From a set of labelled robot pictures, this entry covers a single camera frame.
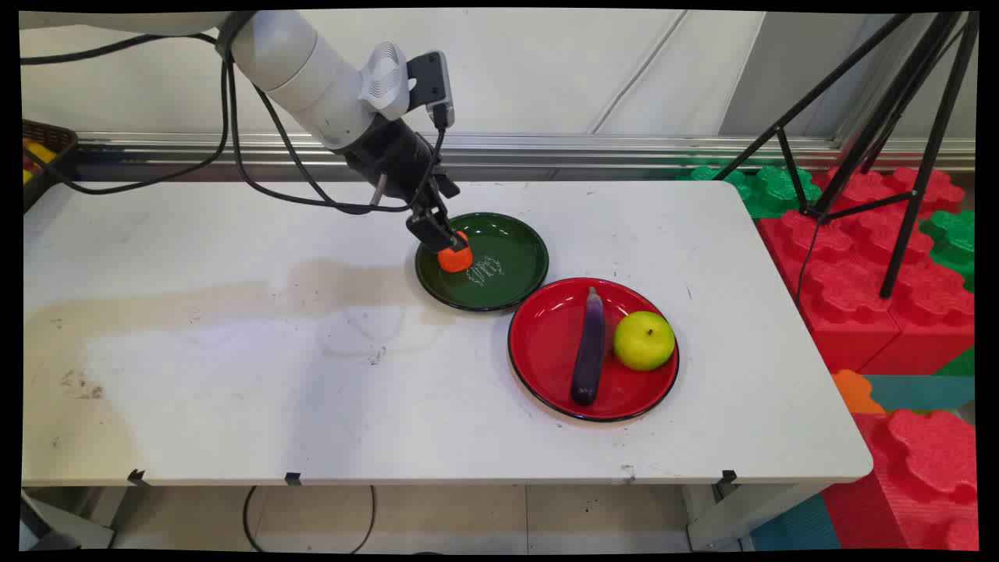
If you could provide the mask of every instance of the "white table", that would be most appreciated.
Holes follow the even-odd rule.
[[[24,217],[22,485],[121,486],[133,470],[153,486],[284,485],[288,473],[304,485],[703,485],[733,470],[743,486],[692,508],[704,548],[870,472],[730,185],[461,187],[452,216],[505,213],[541,235],[546,281],[602,277],[663,311],[682,364],[658,406],[594,424],[537,401],[507,357],[512,310],[428,295],[404,215],[239,183],[111,196],[60,185]],[[371,187],[330,192],[359,201]]]

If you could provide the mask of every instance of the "plate rim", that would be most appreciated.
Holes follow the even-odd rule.
[[[645,299],[646,301],[648,301],[648,303],[652,305],[652,308],[654,308],[656,310],[656,312],[659,314],[659,316],[662,316],[663,318],[665,318],[665,315],[662,314],[662,311],[659,310],[659,307],[655,306],[655,304],[652,303],[652,301],[648,300],[648,298],[646,298],[645,295],[642,295],[638,291],[635,291],[634,289],[632,289],[632,288],[630,288],[630,287],[628,287],[626,285],[622,285],[620,283],[617,283],[615,281],[611,281],[609,279],[603,279],[601,277],[566,277],[564,279],[558,279],[557,281],[552,281],[552,282],[544,285],[543,287],[538,288],[536,291],[534,291],[533,293],[531,293],[531,296],[533,296],[534,293],[537,293],[537,292],[541,291],[542,289],[544,289],[545,287],[547,287],[549,285],[554,285],[555,283],[561,283],[563,281],[572,281],[572,280],[576,280],[576,279],[596,279],[598,281],[604,281],[606,283],[612,283],[612,284],[617,285],[619,287],[623,287],[624,289],[627,289],[628,291],[631,291],[632,293],[634,293],[634,294],[638,295],[639,297],[641,297],[641,298]],[[566,411],[565,409],[563,409],[563,408],[561,408],[559,406],[556,406],[555,404],[552,404],[547,399],[545,399],[543,396],[541,396],[540,394],[538,394],[537,391],[535,391],[533,387],[531,387],[529,384],[527,384],[527,381],[523,380],[523,375],[520,373],[520,369],[518,369],[516,367],[516,361],[513,360],[513,349],[510,346],[510,340],[511,340],[510,336],[513,333],[513,322],[516,320],[516,315],[517,315],[517,313],[520,312],[520,308],[522,308],[522,307],[517,307],[516,312],[513,313],[512,318],[510,318],[510,320],[509,320],[509,327],[506,328],[506,356],[509,358],[509,364],[513,368],[513,372],[516,373],[516,378],[518,378],[520,380],[520,384],[522,384],[523,387],[526,388],[527,391],[530,392],[530,394],[532,394],[534,396],[534,398],[537,398],[538,400],[541,401],[542,404],[544,404],[545,406],[551,408],[552,410],[555,410],[556,412],[559,412],[561,414],[564,414],[566,416],[569,416],[570,418],[574,418],[574,419],[577,419],[577,420],[588,421],[588,422],[595,422],[595,423],[612,423],[612,422],[619,422],[619,421],[624,421],[624,420],[630,420],[630,419],[636,418],[636,417],[638,417],[640,415],[643,415],[643,414],[647,413],[648,411],[650,411],[652,408],[658,406],[659,403],[662,402],[663,399],[665,399],[666,395],[668,395],[669,392],[673,389],[673,386],[676,385],[676,379],[678,379],[679,376],[680,376],[680,346],[679,346],[679,342],[678,341],[675,342],[675,347],[673,348],[673,356],[676,357],[676,370],[675,370],[675,373],[673,374],[673,380],[669,382],[669,385],[666,387],[666,391],[662,393],[662,396],[660,396],[658,398],[658,400],[656,400],[655,402],[652,402],[651,404],[649,404],[649,406],[647,408],[645,408],[645,409],[643,409],[641,411],[635,412],[633,414],[629,414],[629,415],[626,415],[626,416],[617,416],[617,417],[613,417],[613,418],[591,417],[591,416],[586,416],[586,415],[583,415],[583,414],[576,414],[574,412]]]
[[[504,219],[513,220],[522,224],[531,234],[534,235],[534,238],[537,239],[537,241],[541,245],[541,252],[544,256],[544,267],[541,269],[540,278],[537,280],[537,284],[529,288],[527,291],[525,291],[523,296],[516,298],[512,301],[503,302],[495,306],[487,306],[487,307],[465,306],[462,304],[458,304],[456,302],[445,300],[445,298],[439,295],[437,291],[433,290],[431,287],[428,286],[427,281],[424,279],[423,273],[420,271],[420,252],[424,249],[424,244],[421,243],[420,246],[417,248],[416,253],[413,256],[413,268],[417,270],[417,279],[420,281],[420,285],[424,288],[425,291],[427,291],[438,302],[446,304],[452,308],[457,308],[459,310],[467,310],[469,312],[490,312],[493,310],[502,310],[505,308],[509,308],[511,306],[516,306],[522,303],[523,301],[527,300],[527,297],[534,294],[535,291],[544,286],[544,279],[547,278],[548,276],[548,266],[549,266],[548,247],[544,243],[544,239],[541,238],[541,235],[538,234],[536,230],[534,230],[529,224],[523,222],[522,220],[516,217],[510,215],[504,215],[502,213],[494,213],[492,211],[477,211],[473,213],[465,213],[463,215],[458,215],[457,217],[448,219],[448,222],[450,223],[452,221],[456,221],[461,218],[472,217],[472,216],[494,216],[494,217],[502,217]]]

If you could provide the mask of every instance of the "orange foam block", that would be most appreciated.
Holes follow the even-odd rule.
[[[869,380],[855,371],[844,369],[832,374],[839,394],[851,414],[884,414],[885,409],[871,398],[874,389]]]

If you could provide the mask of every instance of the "basket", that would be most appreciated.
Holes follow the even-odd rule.
[[[55,152],[56,157],[52,162],[49,162],[49,165],[58,166],[60,172],[69,175],[69,168],[71,166],[66,156],[76,149],[78,141],[76,133],[62,127],[54,127],[22,119],[21,136],[40,142],[46,148]],[[44,171],[31,178],[31,181],[24,185],[24,212],[27,213],[28,209],[35,204],[35,201],[38,201],[38,198],[48,188],[57,183],[59,183],[58,179],[51,174],[46,174]]]

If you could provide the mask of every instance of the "floor tile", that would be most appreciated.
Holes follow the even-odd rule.
[[[361,552],[525,554],[520,486],[379,486],[378,519]]]
[[[249,490],[249,486],[130,490],[116,518],[119,528],[114,547],[252,550],[242,522],[243,501]],[[261,490],[255,496],[266,495]],[[251,528],[260,519],[259,505],[252,502],[248,512]]]
[[[266,497],[251,502],[263,511],[254,538],[266,551],[347,553],[368,532],[372,509],[368,486],[287,486],[266,490]],[[384,519],[382,513],[377,515],[376,525]]]
[[[678,486],[526,490],[530,554],[689,552]]]

